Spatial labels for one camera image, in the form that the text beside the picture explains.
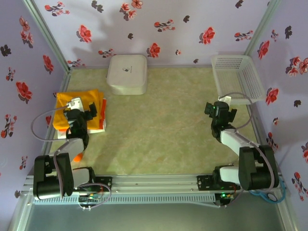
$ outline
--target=plastic basket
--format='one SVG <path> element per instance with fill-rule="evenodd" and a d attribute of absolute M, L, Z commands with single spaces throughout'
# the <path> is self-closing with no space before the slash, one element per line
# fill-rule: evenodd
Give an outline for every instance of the plastic basket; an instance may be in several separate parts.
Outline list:
<path fill-rule="evenodd" d="M 215 55 L 211 58 L 218 96 L 241 92 L 254 103 L 266 97 L 256 67 L 246 55 Z M 232 95 L 231 104 L 249 104 L 241 95 Z"/>

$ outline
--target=metal frame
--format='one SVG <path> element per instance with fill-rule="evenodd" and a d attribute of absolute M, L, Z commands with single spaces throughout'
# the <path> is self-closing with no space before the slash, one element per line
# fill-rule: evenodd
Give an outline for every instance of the metal frame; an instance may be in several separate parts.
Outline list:
<path fill-rule="evenodd" d="M 273 17 L 273 15 L 274 15 L 277 7 L 281 3 L 281 1 L 282 0 L 271 0 L 269 2 L 269 5 L 268 5 L 261 21 L 260 21 L 258 27 L 256 28 L 254 36 L 250 40 L 250 43 L 248 44 L 248 47 L 246 48 L 244 55 L 251 56 L 256 44 L 259 41 L 259 38 L 261 38 L 264 30 L 266 29 L 266 26 L 269 24 L 270 19 Z"/>

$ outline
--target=orange cloth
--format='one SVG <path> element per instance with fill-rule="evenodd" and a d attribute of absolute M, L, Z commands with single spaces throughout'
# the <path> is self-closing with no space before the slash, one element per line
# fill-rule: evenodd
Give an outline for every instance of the orange cloth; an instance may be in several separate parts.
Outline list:
<path fill-rule="evenodd" d="M 93 102 L 95 103 L 97 116 L 92 120 L 88 121 L 88 129 L 99 129 L 100 128 L 100 118 L 101 118 L 101 108 L 103 104 L 103 93 L 98 92 L 97 89 L 89 91 L 80 92 L 60 92 L 57 93 L 57 104 L 56 108 L 63 107 L 67 102 L 71 101 L 72 98 L 80 97 L 84 110 L 89 110 L 89 105 Z M 53 127 L 56 130 L 68 129 L 69 124 L 63 114 L 63 110 L 58 110 L 54 114 Z"/>

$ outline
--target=red flower pattern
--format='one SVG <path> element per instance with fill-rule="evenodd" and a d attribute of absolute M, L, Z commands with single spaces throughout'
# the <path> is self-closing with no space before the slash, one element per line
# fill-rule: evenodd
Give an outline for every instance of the red flower pattern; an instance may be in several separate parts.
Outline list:
<path fill-rule="evenodd" d="M 45 119 L 46 119 L 47 127 L 49 127 L 50 122 L 51 122 L 51 115 L 47 116 Z"/>
<path fill-rule="evenodd" d="M 171 27 L 171 24 L 174 23 L 172 19 L 169 19 L 166 23 L 156 22 L 154 23 L 154 27 L 158 28 L 158 32 L 166 31 L 166 30 L 175 30 L 175 27 Z"/>
<path fill-rule="evenodd" d="M 274 40 L 274 42 L 276 42 L 277 41 L 277 37 L 279 36 L 279 34 L 278 33 L 276 33 L 275 32 L 275 30 L 272 30 L 271 31 L 271 38 Z"/>
<path fill-rule="evenodd" d="M 53 71 L 53 65 L 51 63 L 51 60 L 50 60 L 49 56 L 43 55 L 43 60 L 44 60 L 46 71 L 48 71 L 49 74 L 51 74 L 52 71 Z"/>
<path fill-rule="evenodd" d="M 303 157 L 305 158 L 306 163 L 308 163 L 308 150 L 304 150 L 303 152 L 304 152 Z"/>
<path fill-rule="evenodd" d="M 32 34 L 29 32 L 28 33 L 28 36 L 27 36 L 27 38 L 28 38 L 28 41 L 31 43 L 31 44 L 33 44 L 33 36 L 32 36 Z"/>
<path fill-rule="evenodd" d="M 13 131 L 14 131 L 14 123 L 17 120 L 17 116 L 14 116 L 13 120 L 10 119 L 11 115 L 10 114 L 6 114 L 5 115 L 5 120 L 6 120 L 6 125 L 4 127 L 4 130 L 1 131 L 1 137 L 4 139 L 7 137 L 7 135 L 9 135 L 10 137 L 13 135 Z"/>
<path fill-rule="evenodd" d="M 86 43 L 92 42 L 91 37 L 91 31 L 88 30 L 84 25 L 81 25 L 79 28 L 79 35 L 81 37 L 81 41 L 84 41 Z"/>
<path fill-rule="evenodd" d="M 291 69 L 291 71 L 289 71 L 289 75 L 290 75 L 290 76 L 296 76 L 297 73 L 298 73 L 298 70 L 297 70 L 295 67 L 293 67 L 293 68 Z"/>
<path fill-rule="evenodd" d="M 21 39 L 22 40 L 26 40 L 27 39 L 27 34 L 23 30 L 20 32 L 20 35 L 21 35 Z"/>
<path fill-rule="evenodd" d="M 30 29 L 28 21 L 26 21 L 22 16 L 19 18 L 19 23 L 23 27 L 24 31 L 28 31 Z"/>
<path fill-rule="evenodd" d="M 279 89 L 274 88 L 274 89 L 269 89 L 267 93 L 267 97 L 265 99 L 266 104 L 269 105 L 270 103 L 273 103 L 277 100 L 277 96 L 279 93 Z"/>
<path fill-rule="evenodd" d="M 54 17 L 59 16 L 61 14 L 69 14 L 69 11 L 63 12 L 63 7 L 64 4 L 59 1 L 58 4 L 55 6 L 45 5 L 45 10 L 51 12 L 51 15 Z"/>
<path fill-rule="evenodd" d="M 278 117 L 277 117 L 277 118 L 274 118 L 274 120 L 273 120 L 273 124 L 274 124 L 274 125 L 277 125 L 277 124 L 278 124 L 278 122 L 279 122 Z"/>
<path fill-rule="evenodd" d="M 9 81 L 9 80 L 13 81 L 13 78 L 14 78 L 14 74 L 15 74 L 15 73 L 16 73 L 16 71 L 15 71 L 15 70 L 12 70 L 11 67 L 9 66 L 9 73 L 8 73 L 8 75 L 5 77 L 5 79 L 6 79 L 7 81 Z"/>
<path fill-rule="evenodd" d="M 293 65 L 294 65 L 294 66 L 297 66 L 297 65 L 299 64 L 299 62 L 300 62 L 299 56 L 294 57 L 294 59 L 293 59 Z"/>
<path fill-rule="evenodd" d="M 85 64 L 81 64 L 81 59 L 77 59 L 76 61 L 70 61 L 67 60 L 67 63 L 71 65 L 71 67 L 79 67 L 79 66 L 85 66 Z"/>
<path fill-rule="evenodd" d="M 128 3 L 123 3 L 122 6 L 121 6 L 122 10 L 124 11 L 129 11 L 129 5 Z"/>
<path fill-rule="evenodd" d="M 260 45 L 260 49 L 258 50 L 259 59 L 261 60 L 263 56 L 269 51 L 270 41 L 267 40 L 266 42 L 262 42 Z"/>
<path fill-rule="evenodd" d="M 20 170 L 22 170 L 23 168 L 25 168 L 26 167 L 26 161 L 27 161 L 27 159 L 28 159 L 28 156 L 22 156 L 21 157 L 21 165 L 20 165 L 20 167 L 19 167 L 19 169 Z"/>
<path fill-rule="evenodd" d="M 300 174 L 298 172 L 294 173 L 295 177 L 300 179 Z"/>
<path fill-rule="evenodd" d="M 113 52 L 114 52 L 114 49 L 110 48 L 108 51 L 98 51 L 98 54 L 102 55 L 103 58 L 107 58 L 107 57 L 115 55 L 113 54 Z"/>
<path fill-rule="evenodd" d="M 133 19 L 136 16 L 136 11 L 129 11 L 128 12 L 128 18 Z"/>
<path fill-rule="evenodd" d="M 137 9 L 141 9 L 143 2 L 139 0 L 132 0 L 131 6 Z"/>
<path fill-rule="evenodd" d="M 235 33 L 234 37 L 236 38 L 235 41 L 242 41 L 244 39 L 247 39 L 247 40 L 250 40 L 251 39 L 251 36 L 254 32 L 252 30 L 248 31 L 247 33 L 240 33 L 240 32 L 237 32 Z"/>
<path fill-rule="evenodd" d="M 158 58 L 158 54 L 160 52 L 160 47 L 157 43 L 153 43 L 151 47 L 148 48 L 147 53 L 148 57 Z"/>
<path fill-rule="evenodd" d="M 303 73 L 306 73 L 308 71 L 308 58 L 304 59 L 299 64 L 299 72 L 302 75 Z"/>
<path fill-rule="evenodd" d="M 32 92 L 29 91 L 29 87 L 24 82 L 16 82 L 16 87 L 18 91 L 18 96 L 22 101 L 26 101 L 28 103 L 32 98 Z"/>
<path fill-rule="evenodd" d="M 200 35 L 200 42 L 204 45 L 211 44 L 211 39 L 213 39 L 215 36 L 215 31 L 213 27 L 209 27 L 204 33 Z"/>

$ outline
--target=purple wall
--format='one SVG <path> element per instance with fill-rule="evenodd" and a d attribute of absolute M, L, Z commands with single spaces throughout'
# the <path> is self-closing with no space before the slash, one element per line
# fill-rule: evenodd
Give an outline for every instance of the purple wall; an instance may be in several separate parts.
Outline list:
<path fill-rule="evenodd" d="M 282 1 L 252 55 L 268 92 L 258 112 L 302 230 L 308 229 L 307 9 L 307 0 Z"/>
<path fill-rule="evenodd" d="M 43 144 L 31 134 L 30 123 L 54 107 L 64 70 L 22 1 L 5 1 L 0 21 L 0 230 L 5 231 Z M 45 117 L 35 129 L 45 137 Z"/>
<path fill-rule="evenodd" d="M 243 54 L 269 0 L 33 0 L 70 66 L 108 66 L 115 54 L 148 65 L 209 65 Z"/>

